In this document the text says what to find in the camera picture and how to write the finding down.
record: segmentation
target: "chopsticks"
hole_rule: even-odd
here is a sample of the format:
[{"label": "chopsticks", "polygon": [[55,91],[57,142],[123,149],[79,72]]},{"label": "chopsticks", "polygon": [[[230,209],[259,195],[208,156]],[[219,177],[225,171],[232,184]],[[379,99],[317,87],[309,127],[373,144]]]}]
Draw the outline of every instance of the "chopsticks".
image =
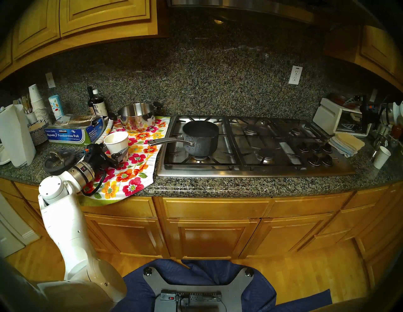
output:
[{"label": "chopsticks", "polygon": [[31,99],[29,98],[29,93],[27,96],[22,96],[18,99],[18,104],[22,104],[24,107],[24,112],[26,115],[32,113]]}]

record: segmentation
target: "yellow sponge cloth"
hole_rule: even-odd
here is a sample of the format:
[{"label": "yellow sponge cloth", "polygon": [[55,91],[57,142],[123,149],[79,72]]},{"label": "yellow sponge cloth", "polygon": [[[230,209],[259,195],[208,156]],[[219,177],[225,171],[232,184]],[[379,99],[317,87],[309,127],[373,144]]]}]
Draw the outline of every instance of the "yellow sponge cloth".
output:
[{"label": "yellow sponge cloth", "polygon": [[355,149],[356,151],[359,151],[365,145],[363,141],[361,141],[360,139],[356,138],[355,136],[349,133],[337,133],[336,137],[340,141],[343,141],[343,143],[345,143],[347,146],[349,146],[352,149]]}]

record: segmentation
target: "dark saucepan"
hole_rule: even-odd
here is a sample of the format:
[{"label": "dark saucepan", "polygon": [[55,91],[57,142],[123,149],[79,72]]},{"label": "dark saucepan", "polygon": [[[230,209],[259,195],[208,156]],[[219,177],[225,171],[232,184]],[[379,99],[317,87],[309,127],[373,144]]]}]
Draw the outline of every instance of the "dark saucepan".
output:
[{"label": "dark saucepan", "polygon": [[148,141],[150,146],[183,142],[185,150],[192,156],[205,157],[214,153],[218,144],[219,128],[209,121],[190,121],[183,126],[183,140],[178,138],[159,138]]}]

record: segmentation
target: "dark bottle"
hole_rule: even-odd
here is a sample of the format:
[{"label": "dark bottle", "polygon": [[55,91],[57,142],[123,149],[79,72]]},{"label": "dark bottle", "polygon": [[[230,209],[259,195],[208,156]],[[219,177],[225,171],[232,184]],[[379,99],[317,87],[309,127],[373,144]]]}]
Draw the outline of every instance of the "dark bottle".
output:
[{"label": "dark bottle", "polygon": [[92,93],[92,87],[88,86],[87,91],[88,91],[88,96],[89,96],[89,100],[88,100],[89,113],[91,115],[95,116],[94,106],[92,105],[92,102],[91,102],[91,99],[94,97],[94,94]]},{"label": "dark bottle", "polygon": [[96,116],[107,116],[104,98],[98,93],[98,90],[92,90],[94,96],[91,99],[92,106],[94,107]]}]

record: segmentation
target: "saucepan handle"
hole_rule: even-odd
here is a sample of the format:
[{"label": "saucepan handle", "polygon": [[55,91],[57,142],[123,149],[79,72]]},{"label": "saucepan handle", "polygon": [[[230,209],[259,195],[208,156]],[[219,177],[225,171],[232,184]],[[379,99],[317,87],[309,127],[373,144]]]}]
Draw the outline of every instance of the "saucepan handle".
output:
[{"label": "saucepan handle", "polygon": [[193,143],[193,142],[181,140],[178,138],[158,138],[156,140],[149,140],[148,145],[154,146],[154,145],[160,145],[160,144],[171,143],[171,142],[182,142],[183,144],[186,144],[189,146],[195,146],[195,143]]}]

